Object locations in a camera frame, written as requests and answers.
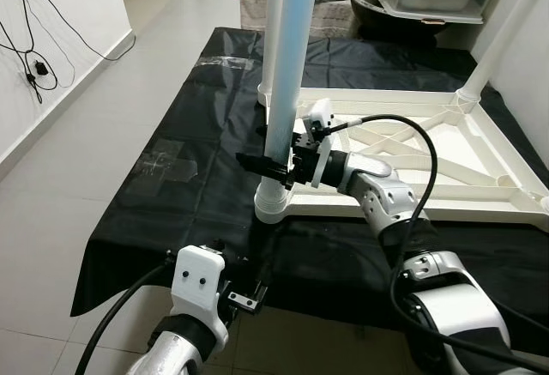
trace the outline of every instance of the clear tape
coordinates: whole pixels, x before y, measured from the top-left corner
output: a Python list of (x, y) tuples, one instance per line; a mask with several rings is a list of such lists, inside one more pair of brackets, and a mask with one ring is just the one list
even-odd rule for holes
[(131, 195), (153, 197), (166, 181), (187, 183), (198, 174), (193, 160), (179, 159), (184, 142), (159, 139), (152, 150), (143, 152), (130, 172), (126, 189)]
[(233, 56), (200, 57), (195, 66), (219, 65), (230, 69), (251, 70), (254, 67), (252, 59)]

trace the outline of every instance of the white pole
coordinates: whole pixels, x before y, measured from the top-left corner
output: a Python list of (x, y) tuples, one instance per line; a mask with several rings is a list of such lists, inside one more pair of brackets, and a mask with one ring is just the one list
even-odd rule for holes
[[(488, 46), (476, 69), (467, 80), (467, 83), (465, 83), (465, 86), (457, 90), (456, 97), (458, 100), (473, 102), (480, 100), (480, 92), (488, 83), (488, 79), (490, 79), (494, 70), (499, 66), (505, 49), (513, 38), (515, 38), (516, 33), (537, 1), (518, 0), (498, 34), (496, 34), (496, 37), (490, 46)], [(540, 30), (539, 33), (547, 33), (547, 31)]]
[(265, 44), (263, 46), (263, 76), (257, 87), (257, 98), (263, 106), (269, 106), (268, 100), (273, 92), (275, 76), (276, 46), (281, 30), (283, 0), (267, 0), (267, 26), (265, 27)]
[[(288, 163), (290, 154), (314, 4), (315, 0), (284, 0), (282, 7), (265, 142), (265, 156), (282, 164)], [(255, 203), (260, 221), (280, 222), (287, 205), (287, 191), (280, 182), (262, 178)]]

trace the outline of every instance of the black cable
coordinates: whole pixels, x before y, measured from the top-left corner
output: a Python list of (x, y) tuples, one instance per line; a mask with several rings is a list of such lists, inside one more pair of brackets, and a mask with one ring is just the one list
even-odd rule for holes
[(74, 29), (72, 27), (72, 25), (63, 17), (63, 15), (61, 14), (61, 12), (59, 11), (59, 9), (57, 8), (57, 6), (55, 5), (54, 2), (52, 2), (51, 0), (47, 0), (47, 2), (53, 7), (53, 9), (57, 12), (57, 14), (59, 15), (59, 17), (61, 18), (61, 20), (70, 28), (70, 30), (72, 30), (76, 36), (78, 36), (78, 38), (80, 38), (80, 40), (82, 41), (82, 43), (84, 45), (86, 45), (86, 47), (92, 51), (93, 53), (95, 53), (96, 55), (98, 55), (99, 57), (102, 57), (103, 59), (105, 60), (108, 60), (108, 61), (111, 61), (111, 62), (116, 62), (117, 60), (119, 60), (123, 55), (125, 55), (126, 53), (128, 53), (129, 51), (131, 51), (131, 49), (133, 49), (133, 47), (136, 45), (136, 41), (137, 41), (137, 37), (134, 36), (134, 39), (130, 45), (130, 47), (128, 49), (126, 49), (121, 55), (118, 55), (117, 57), (115, 58), (110, 58), (110, 57), (105, 57), (103, 56), (101, 53), (99, 53), (98, 51), (96, 51), (92, 46), (89, 45), (89, 43), (82, 37), (82, 35), (80, 33), (78, 33), (78, 31), (76, 29)]
[[(44, 32), (50, 37), (51, 41), (53, 42), (53, 44), (59, 49), (59, 51), (63, 54), (63, 56), (65, 57), (67, 63), (70, 65), (70, 68), (72, 69), (72, 73), (71, 73), (71, 78), (70, 78), (70, 83), (68, 85), (62, 85), (61, 82), (58, 82), (58, 86), (60, 86), (61, 88), (65, 88), (65, 89), (68, 89), (70, 87), (72, 87), (72, 85), (75, 83), (75, 79), (76, 79), (76, 67), (75, 65), (70, 61), (69, 59), (69, 55), (67, 54), (67, 52), (61, 47), (61, 45), (59, 44), (59, 42), (57, 42), (57, 40), (55, 39), (55, 37), (51, 34), (51, 32), (48, 30), (48, 28), (46, 26), (44, 26), (44, 24), (42, 23), (42, 21), (40, 20), (40, 18), (34, 13), (33, 11), (33, 7), (31, 6), (31, 3), (28, 1), (28, 0), (25, 0), (25, 2), (27, 3), (27, 6), (28, 6), (28, 11), (30, 12), (30, 14), (33, 16), (34, 20), (36, 20), (36, 22), (38, 22), (38, 24), (40, 25), (40, 27), (42, 27), (42, 30), (44, 30)], [(55, 75), (55, 72), (53, 71), (53, 68), (50, 67), (50, 70), (51, 70), (51, 73), (53, 75)]]
[(364, 117), (361, 119), (357, 119), (352, 122), (347, 122), (344, 124), (340, 124), (338, 126), (334, 126), (333, 128), (328, 128), (326, 130), (326, 133), (329, 135), (331, 133), (335, 133), (339, 130), (346, 129), (348, 127), (352, 127), (358, 124), (362, 124), (365, 122), (370, 122), (374, 120), (396, 120), (399, 122), (403, 122), (404, 124), (408, 124), (409, 126), (412, 126), (414, 129), (418, 131), (418, 133), (423, 137), (425, 142), (427, 143), (427, 147), (429, 148), (429, 152), (431, 154), (431, 175), (429, 177), (429, 182), (427, 183), (427, 186), (425, 188), (425, 193), (419, 200), (418, 206), (414, 210), (412, 216), (410, 217), (410, 220), (408, 222), (408, 228), (406, 235), (404, 236), (404, 239), (401, 242), (401, 246), (399, 249), (399, 256), (397, 259), (397, 262), (395, 264), (395, 268), (393, 269), (391, 280), (389, 284), (389, 297), (391, 301), (391, 305), (395, 309), (395, 311), (401, 316), (401, 318), (408, 324), (408, 326), (412, 327), (414, 330), (422, 332), (425, 335), (428, 335), (432, 338), (437, 339), (440, 342), (443, 342), (447, 345), (450, 345), (452, 347), (465, 349), (469, 352), (472, 352), (474, 354), (484, 355), (486, 357), (492, 358), (494, 360), (500, 360), (502, 362), (508, 363), (510, 365), (519, 366), (521, 368), (529, 369), (530, 371), (538, 372), (540, 374), (548, 374), (549, 370), (546, 369), (543, 366), (536, 365), (530, 360), (525, 360), (523, 358), (513, 356), (513, 355), (507, 355), (499, 353), (496, 350), (481, 347), (480, 345), (462, 341), (461, 339), (453, 338), (451, 336), (443, 335), (435, 330), (432, 330), (416, 321), (411, 319), (407, 313), (405, 313), (401, 306), (399, 305), (398, 301), (396, 300), (396, 283), (398, 281), (398, 278), (401, 275), (401, 270), (404, 265), (404, 251), (407, 247), (407, 242), (410, 240), (410, 236), (412, 235), (413, 227), (417, 219), (419, 218), (419, 214), (423, 210), (425, 203), (427, 202), (427, 199), (429, 199), (429, 196), (432, 192), (432, 189), (435, 185), (435, 181), (437, 178), (437, 150), (435, 149), (435, 145), (433, 144), (431, 138), (427, 134), (427, 132), (417, 123), (415, 123), (413, 120), (404, 118), (402, 116), (398, 115), (391, 115), (391, 114), (385, 114), (385, 115), (373, 115), (370, 117)]
[(156, 278), (162, 272), (164, 272), (165, 269), (167, 269), (169, 266), (172, 266), (172, 265), (173, 265), (173, 259), (171, 258), (170, 252), (168, 252), (168, 258), (165, 260), (163, 264), (161, 264), (160, 266), (157, 266), (150, 272), (147, 272), (147, 274), (142, 276), (140, 279), (138, 279), (131, 287), (128, 288), (126, 292), (124, 292), (124, 294), (120, 297), (120, 299), (116, 301), (116, 303), (106, 313), (103, 319), (101, 319), (101, 322), (99, 323), (99, 325), (97, 325), (97, 328), (95, 329), (94, 333), (89, 339), (89, 342), (87, 343), (86, 348), (82, 353), (82, 357), (78, 362), (78, 367), (76, 368), (75, 375), (84, 375), (84, 373), (86, 372), (87, 364), (89, 363), (89, 360), (92, 358), (92, 354), (94, 353), (94, 349), (97, 346), (97, 343), (99, 342), (101, 336), (103, 335), (103, 332), (105, 332), (106, 327), (109, 325), (112, 319), (116, 316), (118, 311), (120, 311), (120, 308), (124, 306), (124, 304), (132, 297), (132, 295), (135, 292), (137, 292), (137, 290), (140, 287), (151, 282), (154, 278)]
[[(21, 2), (22, 2), (22, 5), (23, 5), (23, 14), (25, 16), (25, 23), (27, 24), (27, 30), (28, 30), (28, 34), (29, 34), (29, 37), (30, 37), (30, 40), (31, 40), (31, 45), (30, 45), (31, 47), (29, 49), (25, 50), (25, 51), (18, 50), (17, 47), (15, 46), (13, 40), (10, 38), (10, 36), (8, 34), (8, 31), (6, 30), (6, 28), (4, 27), (4, 25), (1, 22), (0, 22), (0, 27), (2, 28), (3, 33), (6, 35), (6, 38), (8, 38), (8, 42), (11, 44), (11, 47), (6, 46), (6, 45), (1, 45), (1, 44), (0, 44), (0, 46), (5, 48), (5, 49), (8, 49), (9, 51), (13, 51), (17, 55), (17, 57), (21, 60), (21, 62), (23, 63), (23, 69), (25, 71), (25, 76), (27, 78), (27, 81), (28, 81), (29, 85), (31, 86), (31, 88), (33, 88), (34, 92), (36, 93), (37, 101), (40, 104), (42, 104), (43, 99), (42, 99), (41, 93), (39, 92), (39, 89), (46, 90), (46, 91), (54, 90), (54, 89), (57, 88), (59, 80), (57, 78), (57, 75), (56, 75), (55, 71), (53, 70), (50, 63), (47, 61), (47, 59), (43, 55), (41, 55), (40, 53), (38, 53), (37, 51), (34, 50), (35, 42), (34, 42), (33, 30), (32, 30), (31, 25), (30, 25), (30, 20), (28, 19), (27, 0), (21, 0)], [(38, 55), (42, 60), (44, 60), (47, 67), (50, 69), (50, 72), (51, 72), (51, 74), (53, 75), (53, 78), (54, 78), (54, 84), (51, 88), (45, 88), (45, 87), (39, 85), (36, 82), (36, 76), (33, 74), (30, 62), (28, 60), (28, 55), (32, 54), (32, 53), (35, 54), (35, 55)]]
[(494, 299), (492, 297), (490, 297), (490, 299), (498, 307), (498, 309), (502, 309), (502, 310), (506, 311), (507, 313), (509, 313), (510, 315), (513, 315), (516, 318), (519, 318), (522, 321), (526, 322), (527, 324), (530, 324), (531, 326), (534, 326), (538, 330), (542, 330), (542, 331), (546, 332), (547, 334), (549, 334), (549, 328), (547, 328), (544, 324), (540, 324), (538, 321), (535, 321), (532, 318), (529, 318), (526, 315), (521, 314), (519, 311), (515, 311), (510, 306), (507, 306), (506, 304), (500, 302), (497, 299)]

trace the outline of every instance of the black plastic sheet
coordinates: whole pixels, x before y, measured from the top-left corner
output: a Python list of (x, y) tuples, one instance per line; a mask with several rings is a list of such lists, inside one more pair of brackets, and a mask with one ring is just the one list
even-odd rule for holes
[[(257, 175), (237, 152), (261, 154), (256, 103), (262, 35), (218, 28), (95, 228), (82, 261), (71, 314), (80, 315), (158, 265), (166, 250), (226, 243), (229, 277), (270, 265), (267, 303), (288, 310), (398, 328), (388, 308), (389, 267), (364, 221), (254, 218)], [(312, 39), (303, 86), (455, 91), (475, 66), (466, 51), (413, 49), (349, 39)], [(540, 178), (547, 170), (491, 88), (482, 106)], [(480, 285), (495, 298), (548, 323), (549, 240), (526, 225), (435, 222)], [(158, 285), (170, 287), (172, 277)], [(513, 348), (549, 354), (542, 334), (506, 317)]]

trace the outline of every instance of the tiled floor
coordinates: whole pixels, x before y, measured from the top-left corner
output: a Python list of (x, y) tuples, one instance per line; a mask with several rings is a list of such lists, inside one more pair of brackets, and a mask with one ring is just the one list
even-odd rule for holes
[[(0, 183), (0, 373), (69, 375), (114, 299), (69, 310), (87, 238), (216, 26), (238, 27), (238, 0), (170, 0)], [(87, 374), (124, 373), (171, 306), (145, 287), (112, 322)], [(242, 316), (206, 375), (414, 373), (390, 331), (267, 308)]]

